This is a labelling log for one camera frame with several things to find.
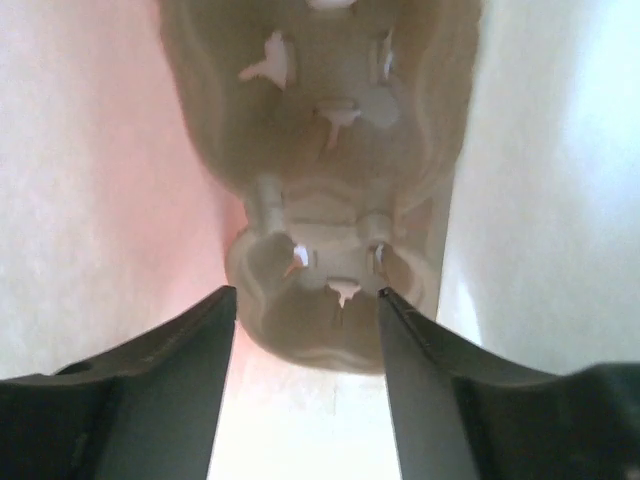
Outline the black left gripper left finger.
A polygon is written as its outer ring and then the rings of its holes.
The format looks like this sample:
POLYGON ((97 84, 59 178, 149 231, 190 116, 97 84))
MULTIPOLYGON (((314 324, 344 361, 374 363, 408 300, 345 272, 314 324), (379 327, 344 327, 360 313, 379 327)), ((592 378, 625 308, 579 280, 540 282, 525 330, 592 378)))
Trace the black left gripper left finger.
POLYGON ((206 478, 235 326, 223 286, 55 374, 2 380, 2 478, 206 478))

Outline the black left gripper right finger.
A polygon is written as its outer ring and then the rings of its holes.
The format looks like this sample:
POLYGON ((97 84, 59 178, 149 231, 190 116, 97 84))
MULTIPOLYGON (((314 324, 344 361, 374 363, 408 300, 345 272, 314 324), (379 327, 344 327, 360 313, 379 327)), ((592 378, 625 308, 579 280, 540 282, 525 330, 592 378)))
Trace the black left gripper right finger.
POLYGON ((394 290, 378 324, 405 479, 635 479, 639 367, 566 375, 497 356, 424 317, 394 290))

